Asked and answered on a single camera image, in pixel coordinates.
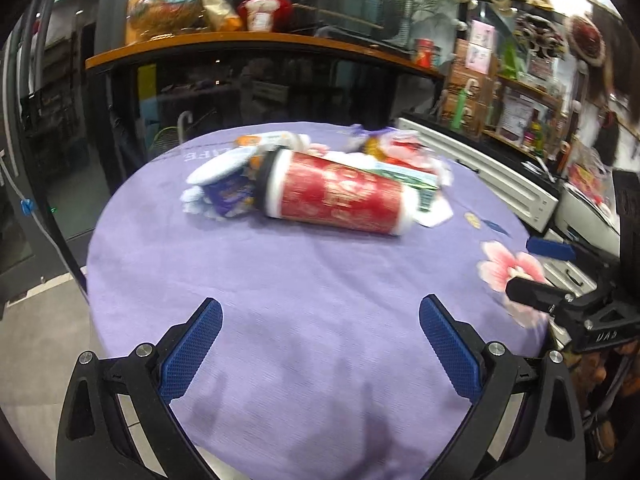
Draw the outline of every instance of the drawer handle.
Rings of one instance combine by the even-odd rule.
[[[467,168],[468,170],[473,171],[474,173],[480,174],[480,170],[474,170],[471,166],[466,165],[464,162],[462,162],[459,158],[456,159],[456,162],[460,165],[460,166],[464,166],[465,168]]]
[[[572,282],[574,282],[577,286],[584,286],[584,282],[579,282],[578,280],[576,280],[569,272],[569,269],[565,269],[564,272],[566,272],[566,275],[569,277],[569,279]]]

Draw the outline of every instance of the round table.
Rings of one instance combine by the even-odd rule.
[[[141,168],[104,209],[91,241],[88,293],[107,357],[157,342],[206,297],[223,327],[171,408],[194,444],[253,480],[417,480],[470,404],[457,396],[418,323],[436,294],[485,341],[535,356],[546,323],[519,326],[479,277],[483,242],[511,253],[527,233],[478,176],[450,163],[454,216],[385,237],[257,212],[185,214],[185,179],[252,132],[308,134],[334,150],[349,129],[246,126],[193,139]],[[498,224],[469,222],[466,213]]]

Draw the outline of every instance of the black lid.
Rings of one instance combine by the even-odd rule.
[[[265,197],[267,196],[267,187],[269,185],[269,177],[271,176],[271,169],[273,168],[273,163],[276,161],[278,152],[284,149],[284,146],[277,146],[274,150],[267,152],[264,155],[258,174],[255,177],[254,207],[263,213]]]

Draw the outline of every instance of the red label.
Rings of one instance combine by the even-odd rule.
[[[324,158],[293,153],[281,216],[389,234],[398,222],[402,184]]]

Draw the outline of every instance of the blue panel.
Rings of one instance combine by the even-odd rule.
[[[420,304],[420,326],[456,393],[476,402],[482,393],[478,362],[430,298]]]
[[[563,262],[575,260],[574,248],[569,244],[531,237],[527,240],[527,251],[538,256],[546,256]]]
[[[222,307],[211,300],[164,360],[159,393],[167,404],[183,396],[222,328]]]

